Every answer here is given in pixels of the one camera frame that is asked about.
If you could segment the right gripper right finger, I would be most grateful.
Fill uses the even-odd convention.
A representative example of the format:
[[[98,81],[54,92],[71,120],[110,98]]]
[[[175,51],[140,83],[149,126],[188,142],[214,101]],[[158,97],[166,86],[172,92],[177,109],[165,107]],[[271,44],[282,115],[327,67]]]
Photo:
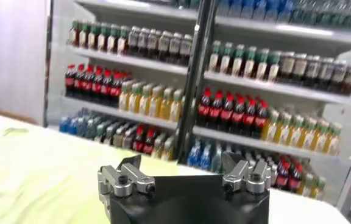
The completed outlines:
[[[271,185],[271,170],[267,162],[245,159],[240,154],[224,152],[221,156],[222,186],[227,193],[246,188],[251,194],[263,194]]]

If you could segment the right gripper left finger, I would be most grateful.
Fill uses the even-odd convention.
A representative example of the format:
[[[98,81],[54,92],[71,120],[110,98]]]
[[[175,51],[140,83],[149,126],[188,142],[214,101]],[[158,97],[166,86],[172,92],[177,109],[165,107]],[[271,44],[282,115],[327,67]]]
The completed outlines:
[[[113,194],[125,198],[133,194],[133,190],[144,195],[155,192],[155,178],[145,175],[140,170],[141,155],[123,158],[117,168],[102,166],[98,170],[99,195]]]

